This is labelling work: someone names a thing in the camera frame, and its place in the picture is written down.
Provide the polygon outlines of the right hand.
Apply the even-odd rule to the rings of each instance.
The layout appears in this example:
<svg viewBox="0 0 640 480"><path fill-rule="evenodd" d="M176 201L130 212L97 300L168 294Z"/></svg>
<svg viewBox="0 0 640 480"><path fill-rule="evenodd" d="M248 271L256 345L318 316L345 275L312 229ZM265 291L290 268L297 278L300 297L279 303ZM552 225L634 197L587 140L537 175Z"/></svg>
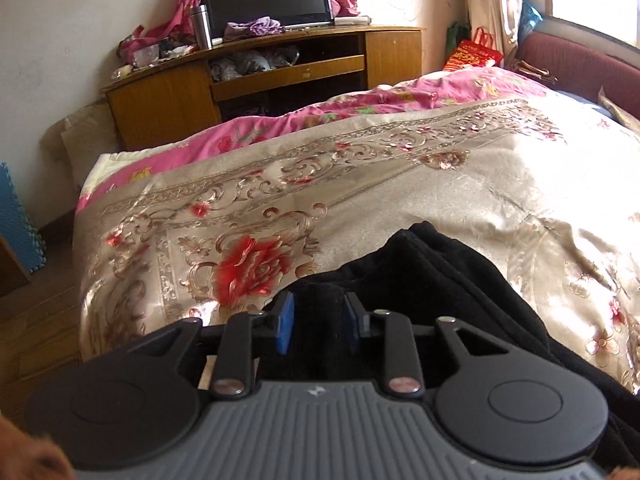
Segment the right hand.
<svg viewBox="0 0 640 480"><path fill-rule="evenodd" d="M1 416L0 474L2 480L70 480L73 466L48 438L25 434L13 422Z"/></svg>

